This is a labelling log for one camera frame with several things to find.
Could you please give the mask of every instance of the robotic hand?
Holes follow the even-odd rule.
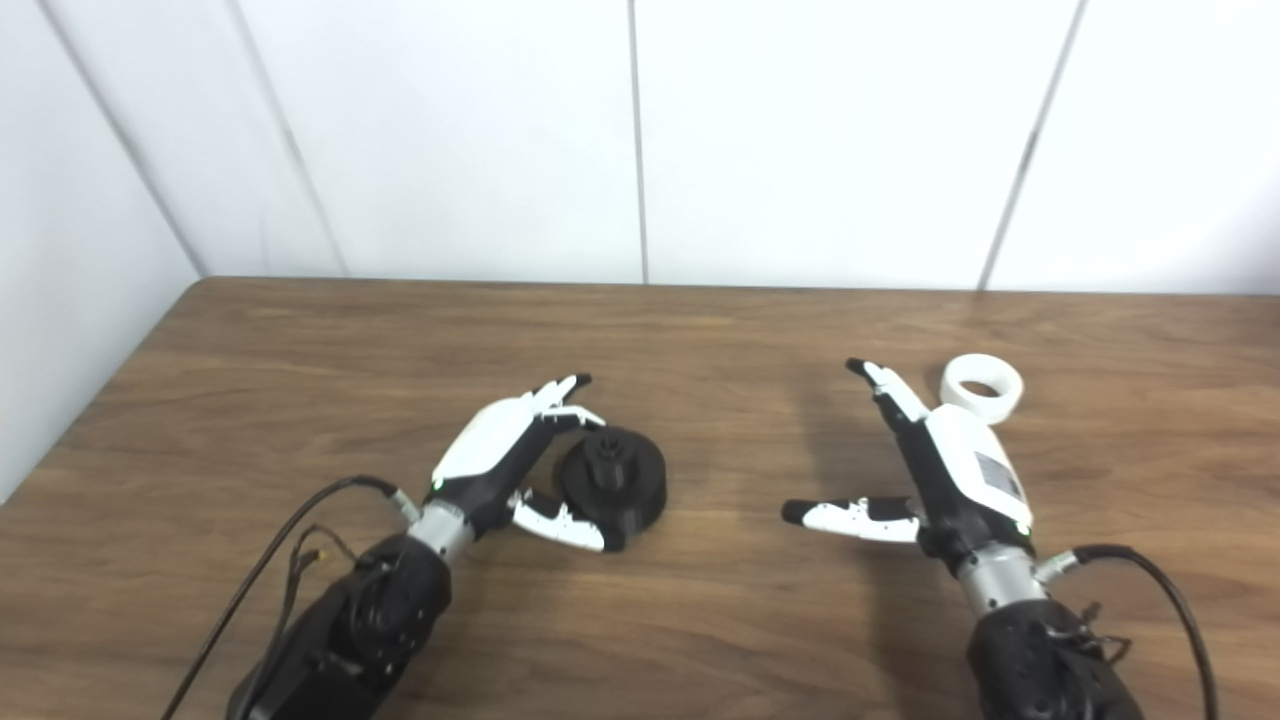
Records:
[[[1032,512],[996,433],[963,407],[928,410],[888,368],[858,359],[847,366],[872,386],[915,495],[791,500],[782,518],[872,541],[916,542],[925,555],[942,560],[978,618],[968,659],[989,720],[1140,720],[1103,656],[1103,642],[1111,638],[1094,635],[1088,621],[1046,591],[1089,557],[1076,548],[1036,565]]]
[[[620,550],[616,529],[520,491],[556,434],[604,427],[599,415],[564,404],[590,380],[570,375],[476,413],[431,473],[421,512],[402,509],[410,528],[365,551],[298,616],[236,688],[228,719],[370,717],[449,606],[451,565],[511,521],[566,544]]]

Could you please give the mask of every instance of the wood grain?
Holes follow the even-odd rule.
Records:
[[[0,507],[0,717],[159,714],[314,489],[364,471],[422,492],[475,410],[582,370],[585,405],[666,452],[666,515],[617,556],[518,530],[471,548],[381,719],[977,717],[972,619],[946,571],[778,519],[787,497],[906,482],[846,356],[932,398],[969,351],[1027,378],[1000,432],[1042,552],[1155,557],[1204,629],[1224,716],[1270,717],[1277,328],[1280,299],[205,281]],[[358,492],[317,519],[356,544],[397,527]],[[342,571],[321,568],[306,598]],[[221,716],[280,587],[273,568],[184,717]],[[1121,671],[1148,717],[1199,716],[1181,630],[1144,577],[1103,568],[1059,596],[1103,601],[1102,629],[1137,639]]]

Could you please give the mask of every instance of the wire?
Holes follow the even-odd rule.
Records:
[[[293,615],[293,603],[298,598],[298,585],[302,583],[302,573],[323,555],[319,550],[302,552],[302,543],[314,533],[328,536],[343,555],[353,562],[356,560],[356,553],[338,537],[338,533],[324,525],[311,525],[298,533],[298,539],[294,541],[293,550],[289,551],[289,570],[284,577],[284,600],[280,605],[280,615],[275,619],[275,628],[271,630],[271,639],[266,643],[266,651],[262,652],[262,661],[257,664],[252,678],[244,685],[244,694],[241,696],[239,707],[236,715],[232,716],[234,720],[246,720],[248,717],[253,703],[257,702],[259,694],[262,692],[262,685],[275,674],[276,665],[280,661],[280,641],[284,638],[284,629],[289,624],[289,616]]]
[[[214,623],[214,628],[209,632],[209,637],[205,638],[205,642],[201,643],[200,650],[196,651],[196,657],[195,660],[192,660],[191,667],[187,669],[187,674],[182,678],[182,682],[178,683],[178,689],[174,691],[173,698],[169,700],[169,706],[165,707],[165,711],[160,715],[160,720],[173,719],[174,714],[178,711],[178,706],[182,705],[182,700],[187,697],[187,691],[191,689],[191,684],[196,680],[196,675],[200,674],[200,669],[204,667],[205,661],[209,660],[209,653],[212,652],[214,646],[218,644],[218,638],[220,638],[223,630],[227,629],[227,625],[230,623],[232,616],[236,615],[236,611],[239,609],[241,602],[244,601],[244,596],[248,594],[250,588],[253,587],[253,583],[257,582],[257,578],[262,574],[262,570],[266,569],[268,562],[271,561],[271,557],[275,556],[275,552],[280,548],[280,544],[284,543],[284,538],[289,537],[289,533],[292,533],[293,528],[296,528],[298,523],[302,521],[302,518],[306,516],[306,514],[310,512],[323,500],[325,500],[326,497],[329,497],[335,492],[347,489],[349,487],[367,487],[376,489],[388,498],[392,498],[393,502],[396,500],[396,495],[399,493],[399,488],[380,478],[375,478],[372,475],[352,475],[349,478],[343,478],[340,480],[330,483],[329,486],[325,486],[319,492],[307,498],[306,502],[298,506],[298,509],[293,512],[293,515],[289,516],[289,519],[284,521],[284,525],[280,527],[280,530],[275,533],[275,537],[271,538],[270,543],[268,543],[266,550],[262,551],[262,556],[257,559],[257,562],[253,565],[252,569],[250,569],[248,574],[244,575],[244,580],[241,582],[241,585],[232,594],[232,598],[227,603],[227,607],[223,610],[223,614],[218,618],[218,620]]]
[[[298,534],[298,543],[294,546],[294,552],[297,552],[297,550],[302,546],[303,541],[306,541],[315,533],[320,533],[321,536],[325,536],[330,541],[333,541],[333,544],[338,546],[338,552],[342,552],[343,557],[346,557],[347,560],[351,560],[352,562],[357,560],[355,551],[351,550],[351,546],[343,542],[343,539],[338,537],[338,533],[330,530],[324,525],[311,525],[310,528],[302,530],[302,533]]]
[[[1192,655],[1196,657],[1196,669],[1199,671],[1201,691],[1204,696],[1204,719],[1217,720],[1217,685],[1213,682],[1213,667],[1208,661],[1208,648],[1204,647],[1204,638],[1201,637],[1199,625],[1196,624],[1192,609],[1187,603],[1187,598],[1183,597],[1183,593],[1178,591],[1178,585],[1147,556],[1129,546],[1085,544],[1074,548],[1071,552],[1075,553],[1082,565],[1100,559],[1128,560],[1146,570],[1160,584],[1160,588],[1169,596],[1169,601],[1174,603],[1178,618],[1183,621],[1183,628],[1187,630],[1187,638],[1192,643]]]

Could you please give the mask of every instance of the white ring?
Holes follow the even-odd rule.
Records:
[[[996,391],[996,397],[969,392],[960,383],[982,383]],[[942,402],[959,405],[977,415],[983,423],[1004,423],[1023,398],[1023,377],[1012,365],[995,355],[961,355],[947,363],[942,370]]]

